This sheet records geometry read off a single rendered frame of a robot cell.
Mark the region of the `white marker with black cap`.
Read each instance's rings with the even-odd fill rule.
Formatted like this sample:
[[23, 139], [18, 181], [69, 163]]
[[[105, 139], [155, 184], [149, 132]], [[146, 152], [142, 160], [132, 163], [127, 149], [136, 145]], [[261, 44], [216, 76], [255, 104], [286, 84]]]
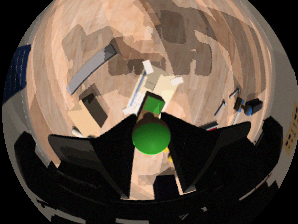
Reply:
[[[82, 136], [82, 133], [80, 131], [78, 131], [77, 128], [73, 128], [72, 133], [73, 133], [73, 135], [76, 135], [77, 137], [85, 137], [85, 136]], [[90, 139], [90, 137], [92, 137], [92, 136], [88, 136], [88, 137], [86, 137], [86, 139]]]

